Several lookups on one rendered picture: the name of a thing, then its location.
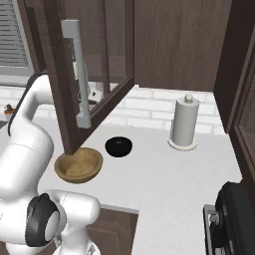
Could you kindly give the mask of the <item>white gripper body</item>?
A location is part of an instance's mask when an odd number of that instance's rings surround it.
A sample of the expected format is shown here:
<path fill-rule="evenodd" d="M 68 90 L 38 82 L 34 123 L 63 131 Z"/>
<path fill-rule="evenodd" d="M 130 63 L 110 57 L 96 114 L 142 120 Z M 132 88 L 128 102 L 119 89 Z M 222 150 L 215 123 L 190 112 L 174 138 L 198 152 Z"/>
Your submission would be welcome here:
<path fill-rule="evenodd" d="M 90 101 L 99 102 L 103 98 L 103 84 L 89 82 L 88 95 Z"/>

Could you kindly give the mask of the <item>small black bowl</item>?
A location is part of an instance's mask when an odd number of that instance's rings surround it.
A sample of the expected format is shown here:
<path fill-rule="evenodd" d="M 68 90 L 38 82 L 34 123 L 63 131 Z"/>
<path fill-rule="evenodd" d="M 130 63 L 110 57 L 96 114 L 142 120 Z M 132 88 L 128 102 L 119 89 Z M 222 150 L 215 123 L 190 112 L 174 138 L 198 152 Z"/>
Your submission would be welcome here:
<path fill-rule="evenodd" d="M 113 157 L 127 156 L 132 149 L 132 142 L 124 136 L 114 136 L 107 140 L 105 144 L 106 151 Z"/>

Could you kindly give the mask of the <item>light wooden bowl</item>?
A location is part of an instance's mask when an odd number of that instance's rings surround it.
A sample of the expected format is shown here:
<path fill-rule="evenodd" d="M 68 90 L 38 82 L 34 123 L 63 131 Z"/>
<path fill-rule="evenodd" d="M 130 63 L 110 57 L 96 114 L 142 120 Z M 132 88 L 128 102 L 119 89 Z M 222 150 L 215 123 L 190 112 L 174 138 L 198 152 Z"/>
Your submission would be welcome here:
<path fill-rule="evenodd" d="M 86 183 L 98 175 L 103 156 L 95 149 L 80 147 L 73 155 L 61 154 L 55 161 L 57 175 L 69 183 Z"/>

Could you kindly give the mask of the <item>dark wood base cabinet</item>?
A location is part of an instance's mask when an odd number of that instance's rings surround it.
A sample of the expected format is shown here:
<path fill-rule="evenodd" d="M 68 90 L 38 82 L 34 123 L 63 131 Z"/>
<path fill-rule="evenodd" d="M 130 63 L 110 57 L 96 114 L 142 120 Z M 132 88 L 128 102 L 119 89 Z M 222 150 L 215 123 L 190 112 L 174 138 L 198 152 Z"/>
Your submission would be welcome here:
<path fill-rule="evenodd" d="M 62 245 L 56 255 L 96 255 L 91 247 L 99 248 L 101 255 L 131 255 L 138 220 L 137 211 L 102 208 L 95 223 L 77 228 L 66 225 Z"/>

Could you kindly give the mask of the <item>dark wood tall cabinet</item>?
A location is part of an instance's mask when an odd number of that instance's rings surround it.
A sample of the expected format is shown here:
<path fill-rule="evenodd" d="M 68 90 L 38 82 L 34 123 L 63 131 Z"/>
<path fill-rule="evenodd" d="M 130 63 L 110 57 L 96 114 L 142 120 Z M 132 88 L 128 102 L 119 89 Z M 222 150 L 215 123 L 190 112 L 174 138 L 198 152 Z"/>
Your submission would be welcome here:
<path fill-rule="evenodd" d="M 255 0 L 232 1 L 213 94 L 255 202 Z"/>

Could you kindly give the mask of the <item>small brown orange object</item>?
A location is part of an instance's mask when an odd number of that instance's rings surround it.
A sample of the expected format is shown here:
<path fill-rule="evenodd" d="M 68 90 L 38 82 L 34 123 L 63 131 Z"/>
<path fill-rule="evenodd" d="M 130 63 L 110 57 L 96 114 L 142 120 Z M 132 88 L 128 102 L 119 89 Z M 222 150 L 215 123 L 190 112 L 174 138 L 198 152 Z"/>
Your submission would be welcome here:
<path fill-rule="evenodd" d="M 15 110 L 11 107 L 11 105 L 7 104 L 6 107 L 4 108 L 4 115 L 5 115 L 7 122 L 10 121 L 14 112 L 15 112 Z"/>

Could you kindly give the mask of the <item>white paper towel roll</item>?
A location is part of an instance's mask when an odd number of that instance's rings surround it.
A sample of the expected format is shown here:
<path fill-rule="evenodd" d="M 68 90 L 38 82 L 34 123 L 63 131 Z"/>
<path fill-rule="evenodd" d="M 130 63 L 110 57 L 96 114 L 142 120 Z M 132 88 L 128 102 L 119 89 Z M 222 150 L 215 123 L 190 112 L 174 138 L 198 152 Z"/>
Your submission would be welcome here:
<path fill-rule="evenodd" d="M 198 109 L 199 100 L 192 94 L 186 94 L 176 100 L 168 138 L 168 144 L 174 149 L 189 151 L 196 148 L 194 132 Z"/>

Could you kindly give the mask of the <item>window with grey blinds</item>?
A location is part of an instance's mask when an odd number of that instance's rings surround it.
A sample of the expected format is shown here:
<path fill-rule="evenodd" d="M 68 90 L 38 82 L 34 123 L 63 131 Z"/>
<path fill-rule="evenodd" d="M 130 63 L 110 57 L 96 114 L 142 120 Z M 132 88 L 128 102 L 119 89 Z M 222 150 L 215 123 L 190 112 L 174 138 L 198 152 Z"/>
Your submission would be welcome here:
<path fill-rule="evenodd" d="M 0 75 L 34 73 L 18 0 L 0 0 Z"/>

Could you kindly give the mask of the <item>steel hob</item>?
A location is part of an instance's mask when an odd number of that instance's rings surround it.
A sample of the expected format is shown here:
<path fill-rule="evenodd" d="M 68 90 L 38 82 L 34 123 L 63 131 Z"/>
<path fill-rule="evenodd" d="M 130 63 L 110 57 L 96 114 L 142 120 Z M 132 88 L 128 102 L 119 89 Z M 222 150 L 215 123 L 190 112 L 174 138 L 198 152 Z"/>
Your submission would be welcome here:
<path fill-rule="evenodd" d="M 255 215 L 251 209 L 203 207 L 206 255 L 255 255 Z"/>

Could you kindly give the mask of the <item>glass cabinet door dark frame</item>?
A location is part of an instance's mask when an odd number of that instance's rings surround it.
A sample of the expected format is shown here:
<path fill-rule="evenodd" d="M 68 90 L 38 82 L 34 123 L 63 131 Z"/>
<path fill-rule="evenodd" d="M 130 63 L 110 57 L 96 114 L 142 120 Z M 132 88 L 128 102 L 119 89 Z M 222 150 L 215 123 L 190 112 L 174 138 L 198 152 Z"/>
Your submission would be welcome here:
<path fill-rule="evenodd" d="M 134 85 L 134 0 L 38 0 L 35 13 L 64 152 L 73 154 Z M 89 82 L 103 84 L 99 102 Z"/>

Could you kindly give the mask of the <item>dark wood wall cabinet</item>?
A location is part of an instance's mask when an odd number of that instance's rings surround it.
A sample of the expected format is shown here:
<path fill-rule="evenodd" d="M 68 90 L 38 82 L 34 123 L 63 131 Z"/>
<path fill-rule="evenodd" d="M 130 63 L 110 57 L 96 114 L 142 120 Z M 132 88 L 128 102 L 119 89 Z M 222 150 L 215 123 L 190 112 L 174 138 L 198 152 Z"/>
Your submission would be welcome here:
<path fill-rule="evenodd" d="M 127 22 L 134 30 L 134 82 L 142 88 L 211 92 L 232 0 L 65 0 L 81 24 L 89 79 L 102 79 L 100 15 L 107 21 L 110 79 L 128 76 Z"/>

